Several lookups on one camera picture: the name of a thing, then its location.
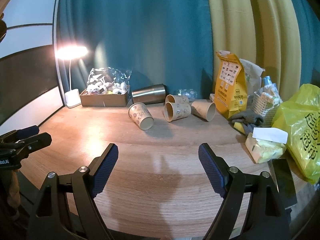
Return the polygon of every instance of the black smartphone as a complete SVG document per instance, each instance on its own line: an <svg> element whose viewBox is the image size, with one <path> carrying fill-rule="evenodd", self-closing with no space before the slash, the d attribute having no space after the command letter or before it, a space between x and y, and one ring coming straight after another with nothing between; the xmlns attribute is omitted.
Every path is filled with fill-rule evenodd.
<svg viewBox="0 0 320 240"><path fill-rule="evenodd" d="M272 159L268 161L268 165L284 208L294 206L297 203L297 195L287 159Z"/></svg>

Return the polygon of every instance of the stainless steel tumbler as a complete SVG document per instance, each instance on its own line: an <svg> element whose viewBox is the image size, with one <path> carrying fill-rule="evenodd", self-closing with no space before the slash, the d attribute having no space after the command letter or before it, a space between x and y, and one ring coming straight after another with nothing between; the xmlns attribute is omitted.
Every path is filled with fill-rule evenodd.
<svg viewBox="0 0 320 240"><path fill-rule="evenodd" d="M166 87L163 84L153 85L132 91L132 102L156 104L164 103L166 97Z"/></svg>

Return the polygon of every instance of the brown paper cup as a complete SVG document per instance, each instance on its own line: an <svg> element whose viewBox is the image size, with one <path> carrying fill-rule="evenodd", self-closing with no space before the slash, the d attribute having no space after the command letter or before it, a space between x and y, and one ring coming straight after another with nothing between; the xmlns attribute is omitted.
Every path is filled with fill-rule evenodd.
<svg viewBox="0 0 320 240"><path fill-rule="evenodd" d="M191 113L210 122L216 113L216 105L210 102L194 101L191 105Z"/></svg>
<svg viewBox="0 0 320 240"><path fill-rule="evenodd" d="M128 114L141 130L148 130L153 126L153 117L144 103L130 106Z"/></svg>
<svg viewBox="0 0 320 240"><path fill-rule="evenodd" d="M187 104L189 103L189 98L187 96L167 95L167 97L165 98L165 102Z"/></svg>
<svg viewBox="0 0 320 240"><path fill-rule="evenodd" d="M167 102L164 105L164 117L168 122L188 117L190 114L189 104Z"/></svg>

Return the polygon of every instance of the wooden tabletop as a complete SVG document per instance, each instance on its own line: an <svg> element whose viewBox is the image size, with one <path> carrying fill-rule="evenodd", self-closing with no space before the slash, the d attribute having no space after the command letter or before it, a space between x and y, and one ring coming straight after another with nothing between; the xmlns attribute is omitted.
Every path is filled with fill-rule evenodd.
<svg viewBox="0 0 320 240"><path fill-rule="evenodd" d="M94 199L107 227L141 236L204 236L222 198L213 191L198 159L199 145L207 142L229 166L245 173L269 171L268 165L253 162L245 136L219 113L211 122L192 115L168 123L163 104L147 107L155 122L146 131L129 118L125 107L61 109L40 127L51 134L51 146L23 160L21 171L40 188L50 171L73 173L115 143L119 159L104 191ZM294 161L288 160L298 192L306 182ZM249 196L244 194L235 227L244 222ZM76 213L74 200L68 197Z"/></svg>

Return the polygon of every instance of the silver bolt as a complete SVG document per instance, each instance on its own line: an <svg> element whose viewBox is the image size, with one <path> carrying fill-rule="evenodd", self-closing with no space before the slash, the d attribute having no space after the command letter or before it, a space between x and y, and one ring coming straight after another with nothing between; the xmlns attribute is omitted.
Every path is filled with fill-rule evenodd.
<svg viewBox="0 0 320 240"><path fill-rule="evenodd" d="M82 166L82 167L79 168L79 171L82 172L82 173L86 172L87 170L88 170L87 166Z"/></svg>
<svg viewBox="0 0 320 240"><path fill-rule="evenodd" d="M269 178L269 177L270 177L270 174L269 174L269 172L267 172L267 171L263 171L263 172L262 172L262 176L265 177L265 178Z"/></svg>
<svg viewBox="0 0 320 240"><path fill-rule="evenodd" d="M231 171L232 173L237 173L239 170L237 167L232 166L230 167L229 171Z"/></svg>
<svg viewBox="0 0 320 240"><path fill-rule="evenodd" d="M48 178L49 179L52 179L52 178L54 178L54 176L56 175L56 173L55 172L50 172L49 174L48 174Z"/></svg>

